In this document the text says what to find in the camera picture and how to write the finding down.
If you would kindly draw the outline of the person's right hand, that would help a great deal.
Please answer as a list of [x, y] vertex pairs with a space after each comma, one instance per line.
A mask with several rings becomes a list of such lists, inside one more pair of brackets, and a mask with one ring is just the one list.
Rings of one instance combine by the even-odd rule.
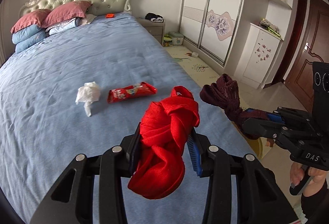
[[[311, 181], [304, 189], [304, 196], [312, 196], [316, 194], [324, 185], [326, 181], [327, 172], [316, 169], [316, 168], [309, 168], [307, 174], [312, 177]], [[290, 180], [292, 185], [295, 187], [301, 183], [304, 179], [306, 172], [302, 169], [302, 165], [296, 162], [293, 162], [290, 169]]]

